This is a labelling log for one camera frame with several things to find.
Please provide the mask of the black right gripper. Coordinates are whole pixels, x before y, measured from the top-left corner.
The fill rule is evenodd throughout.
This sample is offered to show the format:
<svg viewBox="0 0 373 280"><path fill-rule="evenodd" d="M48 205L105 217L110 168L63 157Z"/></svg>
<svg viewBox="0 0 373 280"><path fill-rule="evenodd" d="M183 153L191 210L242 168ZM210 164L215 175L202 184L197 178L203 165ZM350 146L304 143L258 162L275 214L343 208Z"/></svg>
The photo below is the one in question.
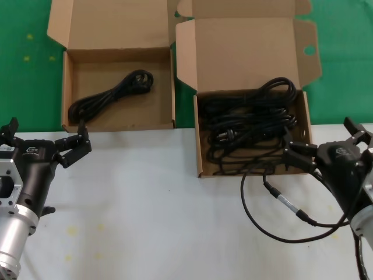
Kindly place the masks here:
<svg viewBox="0 0 373 280"><path fill-rule="evenodd" d="M342 211L348 213L363 182L361 152L356 145L363 142L370 146L370 132L350 117L344 119L343 125L350 134L346 141L328 142L319 147L294 142L291 132L284 127L282 159L286 171L294 167L312 174L317 166Z"/></svg>

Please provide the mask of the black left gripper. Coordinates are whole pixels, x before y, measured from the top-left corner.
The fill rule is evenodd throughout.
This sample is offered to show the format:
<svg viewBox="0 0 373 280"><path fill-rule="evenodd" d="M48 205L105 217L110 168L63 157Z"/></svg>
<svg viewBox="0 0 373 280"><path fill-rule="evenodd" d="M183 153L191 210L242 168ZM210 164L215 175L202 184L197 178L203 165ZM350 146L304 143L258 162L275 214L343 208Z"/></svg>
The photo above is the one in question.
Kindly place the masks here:
<svg viewBox="0 0 373 280"><path fill-rule="evenodd" d="M43 215L44 205L55 177L57 164L63 168L76 163L92 151L89 133L83 120L76 135L56 140L22 140L15 137L19 127L16 117L1 127L1 146L17 148L20 154L20 175L23 187L17 204L25 206L38 217Z"/></svg>

